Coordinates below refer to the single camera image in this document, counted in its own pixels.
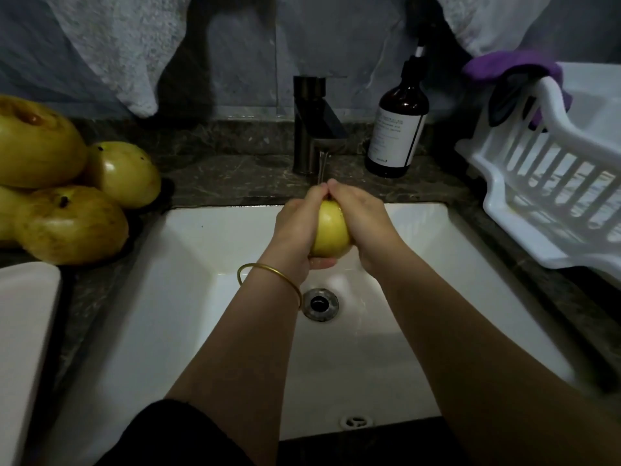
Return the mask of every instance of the dark countertop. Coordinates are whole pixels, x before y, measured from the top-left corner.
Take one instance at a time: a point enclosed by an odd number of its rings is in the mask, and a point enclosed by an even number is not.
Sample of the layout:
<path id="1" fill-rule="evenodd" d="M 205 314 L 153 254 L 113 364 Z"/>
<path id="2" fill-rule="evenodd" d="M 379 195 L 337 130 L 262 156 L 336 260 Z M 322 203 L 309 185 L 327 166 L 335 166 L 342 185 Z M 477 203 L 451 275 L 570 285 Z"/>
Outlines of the dark countertop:
<path id="1" fill-rule="evenodd" d="M 87 356 L 89 340 L 97 334 L 97 329 L 109 313 L 138 250 L 162 211 L 171 207 L 282 204 L 291 197 L 302 197 L 306 193 L 307 179 L 291 172 L 291 144 L 286 137 L 283 139 L 283 135 L 290 138 L 292 127 L 290 123 L 283 124 L 275 126 L 274 123 L 267 123 L 269 132 L 261 129 L 257 133 L 256 125 L 242 125 L 240 131 L 238 123 L 232 123 L 234 134 L 220 138 L 226 142 L 223 148 L 213 141 L 196 139 L 209 131 L 197 133 L 193 130 L 172 139 L 164 135 L 164 147 L 159 147 L 162 139 L 156 133 L 149 135 L 143 131 L 144 134 L 139 135 L 131 128 L 128 133 L 122 124 L 110 127 L 105 123 L 90 123 L 88 128 L 82 125 L 82 133 L 87 140 L 132 140 L 144 147 L 164 172 L 165 178 L 172 182 L 174 189 L 170 189 L 168 198 L 154 205 L 152 210 L 130 216 L 133 233 L 131 246 L 121 256 L 93 268 L 62 269 L 63 293 L 49 359 L 46 360 L 54 398 L 61 397 L 80 366 L 80 360 Z M 427 155 L 431 134 L 428 133 L 427 139 L 421 141 L 405 177 L 384 179 L 367 172 L 360 155 L 369 127 L 358 125 L 355 128 L 358 135 L 356 140 L 352 140 L 350 153 L 356 155 L 332 156 L 327 176 L 362 187 L 386 203 L 435 201 L 446 203 L 457 211 L 541 305 L 576 337 L 590 359 L 599 364 L 602 376 L 598 381 L 606 392 L 600 401 L 621 419 L 621 390 L 618 387 L 621 376 L 621 326 L 565 274 L 536 264 L 485 214 L 480 199 L 471 187 L 441 168 L 433 156 Z M 272 143 L 278 144 L 275 149 L 261 147 L 252 155 L 230 152 L 229 149 L 242 150 L 238 147 L 239 141 L 246 143 L 248 137 L 253 135 L 257 142 L 265 146 L 265 137 L 260 137 L 262 133 L 269 134 Z M 188 137 L 197 141 L 188 146 Z M 173 147 L 177 143 L 175 141 L 186 145 Z M 32 261 L 32 258 L 21 251 L 0 252 L 0 267 L 25 261 Z"/>

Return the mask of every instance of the white towel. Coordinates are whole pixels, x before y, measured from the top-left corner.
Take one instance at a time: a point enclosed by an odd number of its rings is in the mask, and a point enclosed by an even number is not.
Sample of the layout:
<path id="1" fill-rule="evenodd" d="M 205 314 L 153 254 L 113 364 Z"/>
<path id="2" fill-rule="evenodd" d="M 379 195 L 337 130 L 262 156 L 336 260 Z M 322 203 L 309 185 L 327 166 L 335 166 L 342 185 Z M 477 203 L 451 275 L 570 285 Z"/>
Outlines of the white towel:
<path id="1" fill-rule="evenodd" d="M 514 50 L 550 0 L 438 0 L 457 42 L 472 56 Z"/>
<path id="2" fill-rule="evenodd" d="M 140 117 L 186 33 L 190 0 L 47 0 L 82 59 Z"/>

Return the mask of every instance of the marble countertop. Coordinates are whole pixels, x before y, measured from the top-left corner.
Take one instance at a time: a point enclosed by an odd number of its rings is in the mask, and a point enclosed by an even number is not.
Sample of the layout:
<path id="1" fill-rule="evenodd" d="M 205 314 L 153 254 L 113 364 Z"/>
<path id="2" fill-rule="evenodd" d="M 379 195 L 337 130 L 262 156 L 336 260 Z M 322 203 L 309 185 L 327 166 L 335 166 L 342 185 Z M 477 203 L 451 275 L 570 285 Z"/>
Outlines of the marble countertop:
<path id="1" fill-rule="evenodd" d="M 115 133 L 105 135 L 119 139 Z M 423 140 L 410 170 L 400 179 L 384 179 L 367 172 L 360 144 L 353 141 L 354 155 L 330 158 L 327 176 L 366 189 L 386 203 L 446 203 L 459 213 L 501 260 L 510 268 L 556 320 L 564 324 L 601 369 L 598 379 L 606 392 L 603 406 L 621 419 L 621 326 L 563 273 L 542 268 L 530 258 L 481 208 L 480 198 L 466 183 L 441 168 L 427 155 L 429 141 Z M 166 209 L 209 205 L 282 204 L 302 197 L 309 182 L 291 172 L 288 145 L 280 153 L 261 149 L 257 154 L 219 153 L 217 145 L 198 144 L 198 154 L 180 157 L 167 143 L 166 153 L 150 150 L 167 179 L 164 198 L 151 210 L 131 215 L 131 245 L 118 258 L 92 268 L 63 268 L 63 294 L 53 329 L 46 368 L 53 380 L 51 391 L 61 397 L 70 385 L 80 361 L 88 355 L 89 341 L 96 336 L 127 277 L 148 231 Z M 32 261 L 21 251 L 0 252 L 0 267 Z"/>

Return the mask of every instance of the black sleeve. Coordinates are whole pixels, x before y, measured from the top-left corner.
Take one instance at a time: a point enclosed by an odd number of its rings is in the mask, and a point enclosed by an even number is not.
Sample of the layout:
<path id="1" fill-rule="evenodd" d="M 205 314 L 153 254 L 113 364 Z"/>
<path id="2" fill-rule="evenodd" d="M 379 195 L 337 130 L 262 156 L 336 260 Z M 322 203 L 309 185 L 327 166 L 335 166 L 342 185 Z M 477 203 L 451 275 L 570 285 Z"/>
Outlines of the black sleeve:
<path id="1" fill-rule="evenodd" d="M 163 400 L 140 412 L 96 466 L 252 465 L 243 450 L 189 404 Z"/>

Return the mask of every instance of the purple cloth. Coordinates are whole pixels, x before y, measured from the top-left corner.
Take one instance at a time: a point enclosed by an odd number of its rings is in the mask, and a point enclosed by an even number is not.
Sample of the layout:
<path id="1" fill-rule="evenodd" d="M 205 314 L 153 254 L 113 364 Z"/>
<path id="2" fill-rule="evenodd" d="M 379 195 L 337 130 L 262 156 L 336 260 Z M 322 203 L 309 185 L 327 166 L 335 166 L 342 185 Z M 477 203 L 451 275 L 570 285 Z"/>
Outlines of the purple cloth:
<path id="1" fill-rule="evenodd" d="M 511 71 L 532 72 L 532 78 L 551 76 L 561 87 L 565 111 L 571 107 L 572 97 L 563 90 L 563 69 L 559 64 L 544 54 L 535 50 L 496 51 L 476 57 L 468 62 L 462 73 L 472 82 L 480 85 L 496 83 L 501 77 Z M 531 124 L 537 126 L 541 122 L 541 112 L 538 110 Z"/>

